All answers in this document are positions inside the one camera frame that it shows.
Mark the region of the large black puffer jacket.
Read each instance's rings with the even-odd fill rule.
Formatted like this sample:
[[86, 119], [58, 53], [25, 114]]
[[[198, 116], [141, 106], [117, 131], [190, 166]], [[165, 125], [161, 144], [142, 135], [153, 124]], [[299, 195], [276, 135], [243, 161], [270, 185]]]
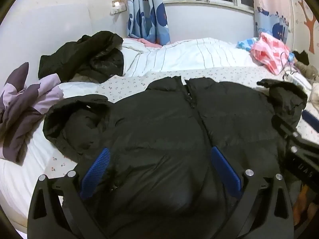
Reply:
[[242, 171], [263, 174], [248, 223], [266, 219], [271, 179], [286, 142], [271, 122], [296, 127], [307, 103], [292, 83], [263, 79], [267, 93], [210, 78], [166, 77], [111, 103], [101, 95], [64, 99], [49, 109], [44, 136], [80, 176], [103, 151], [110, 164], [84, 204], [107, 238], [211, 238], [236, 199], [211, 163], [216, 146]]

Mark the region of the beige plush toy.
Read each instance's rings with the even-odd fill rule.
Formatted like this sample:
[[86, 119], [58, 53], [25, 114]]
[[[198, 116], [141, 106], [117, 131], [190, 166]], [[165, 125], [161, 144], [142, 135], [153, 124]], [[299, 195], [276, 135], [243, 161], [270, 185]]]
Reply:
[[299, 69], [301, 74], [309, 81], [311, 81], [311, 82], [318, 82], [319, 81], [318, 70], [313, 65], [311, 65], [311, 64], [306, 65], [300, 61], [296, 61], [296, 62], [294, 62], [294, 66], [297, 67], [297, 69]]

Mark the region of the pink checkered cloth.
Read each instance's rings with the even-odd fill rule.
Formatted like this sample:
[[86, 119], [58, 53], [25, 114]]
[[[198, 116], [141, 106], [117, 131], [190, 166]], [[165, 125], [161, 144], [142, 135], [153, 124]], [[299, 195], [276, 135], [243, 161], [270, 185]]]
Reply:
[[294, 58], [281, 40], [265, 32], [260, 33], [250, 53], [274, 75], [279, 75], [290, 59]]

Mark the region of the purple lilac folded jacket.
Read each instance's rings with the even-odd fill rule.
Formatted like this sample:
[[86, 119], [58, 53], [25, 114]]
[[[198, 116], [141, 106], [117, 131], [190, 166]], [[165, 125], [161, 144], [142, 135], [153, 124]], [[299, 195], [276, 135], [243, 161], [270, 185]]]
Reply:
[[19, 162], [26, 135], [49, 108], [63, 99], [57, 74], [25, 85], [29, 72], [26, 62], [12, 71], [1, 90], [1, 159]]

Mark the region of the light blue patterned cloth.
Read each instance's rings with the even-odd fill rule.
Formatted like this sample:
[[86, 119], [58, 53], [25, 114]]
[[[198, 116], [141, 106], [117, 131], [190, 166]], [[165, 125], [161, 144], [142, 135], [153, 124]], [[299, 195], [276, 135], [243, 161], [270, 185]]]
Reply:
[[252, 46], [258, 41], [257, 37], [245, 39], [243, 41], [237, 42], [236, 48], [243, 49], [245, 51], [251, 51]]

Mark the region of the crumpled black jacket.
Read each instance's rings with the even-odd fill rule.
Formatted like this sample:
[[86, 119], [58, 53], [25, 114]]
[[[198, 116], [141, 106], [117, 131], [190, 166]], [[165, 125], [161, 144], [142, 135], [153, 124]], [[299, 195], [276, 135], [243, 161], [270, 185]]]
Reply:
[[75, 75], [104, 83], [114, 75], [123, 75], [124, 56], [119, 47], [123, 38], [110, 31], [93, 36], [83, 35], [76, 42], [67, 42], [51, 55], [42, 55], [38, 78], [58, 74], [62, 83]]

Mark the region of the blue pink cartoon curtain right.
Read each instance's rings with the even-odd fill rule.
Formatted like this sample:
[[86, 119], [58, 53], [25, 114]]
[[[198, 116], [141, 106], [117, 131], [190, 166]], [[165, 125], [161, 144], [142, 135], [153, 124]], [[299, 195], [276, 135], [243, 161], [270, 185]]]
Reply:
[[291, 0], [254, 0], [254, 19], [258, 34], [268, 33], [286, 44], [291, 15]]

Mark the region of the blue pink cartoon curtain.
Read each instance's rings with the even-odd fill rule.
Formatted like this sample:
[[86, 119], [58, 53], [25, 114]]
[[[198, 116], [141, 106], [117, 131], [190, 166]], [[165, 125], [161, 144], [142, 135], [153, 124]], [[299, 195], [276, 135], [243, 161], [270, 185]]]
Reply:
[[163, 0], [127, 0], [127, 35], [148, 42], [170, 43], [168, 20]]
[[286, 44], [291, 15], [291, 0], [254, 0], [254, 19], [258, 34], [268, 33]]

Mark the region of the pink pillow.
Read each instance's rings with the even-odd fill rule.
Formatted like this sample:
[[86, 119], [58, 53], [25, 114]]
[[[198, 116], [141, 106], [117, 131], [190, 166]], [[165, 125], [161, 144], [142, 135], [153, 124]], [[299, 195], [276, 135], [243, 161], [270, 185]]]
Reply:
[[144, 46], [148, 47], [148, 48], [162, 48], [162, 45], [149, 42], [148, 40], [146, 40], [144, 38], [140, 38], [137, 41], [144, 44]]

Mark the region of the white striped duvet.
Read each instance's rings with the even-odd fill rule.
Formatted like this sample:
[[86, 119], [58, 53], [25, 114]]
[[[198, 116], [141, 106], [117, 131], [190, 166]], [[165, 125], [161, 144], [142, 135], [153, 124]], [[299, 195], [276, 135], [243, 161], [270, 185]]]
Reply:
[[120, 51], [124, 56], [125, 77], [148, 72], [257, 66], [248, 51], [213, 38], [181, 40], [162, 48], [148, 48], [137, 39], [125, 38]]

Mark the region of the grey padded headboard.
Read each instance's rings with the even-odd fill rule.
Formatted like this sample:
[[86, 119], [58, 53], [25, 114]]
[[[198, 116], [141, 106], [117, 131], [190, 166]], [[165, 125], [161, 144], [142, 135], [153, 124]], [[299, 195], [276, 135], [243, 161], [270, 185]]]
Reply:
[[93, 33], [89, 10], [83, 4], [68, 4], [7, 15], [1, 23], [1, 86], [21, 64], [29, 63], [26, 84], [38, 81], [42, 55], [51, 55], [66, 42]]

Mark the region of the blue pink cartoon curtain left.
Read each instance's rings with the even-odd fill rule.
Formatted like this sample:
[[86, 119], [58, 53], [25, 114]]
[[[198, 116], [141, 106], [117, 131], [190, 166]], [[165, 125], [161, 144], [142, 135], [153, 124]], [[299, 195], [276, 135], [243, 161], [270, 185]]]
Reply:
[[127, 0], [127, 35], [148, 42], [170, 43], [168, 20], [163, 0]]

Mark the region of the orange tree wall decal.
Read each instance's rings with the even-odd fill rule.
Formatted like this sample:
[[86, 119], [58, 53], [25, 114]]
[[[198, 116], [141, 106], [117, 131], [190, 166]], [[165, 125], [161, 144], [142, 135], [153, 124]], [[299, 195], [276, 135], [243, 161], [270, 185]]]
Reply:
[[303, 14], [305, 16], [305, 21], [304, 21], [304, 25], [308, 28], [309, 30], [309, 51], [312, 54], [315, 54], [315, 46], [314, 46], [314, 26], [315, 26], [315, 22], [316, 22], [316, 17], [314, 15], [312, 15], [312, 19], [310, 19], [307, 15], [306, 12], [306, 7], [304, 4], [304, 1], [298, 1], [298, 4], [301, 6]]

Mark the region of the white wall socket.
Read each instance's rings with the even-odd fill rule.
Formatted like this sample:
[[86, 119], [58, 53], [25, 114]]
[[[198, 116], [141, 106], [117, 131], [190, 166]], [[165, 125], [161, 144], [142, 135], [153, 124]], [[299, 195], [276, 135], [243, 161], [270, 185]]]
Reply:
[[121, 12], [125, 12], [127, 10], [126, 3], [123, 0], [113, 0], [111, 3], [111, 14], [119, 14]]

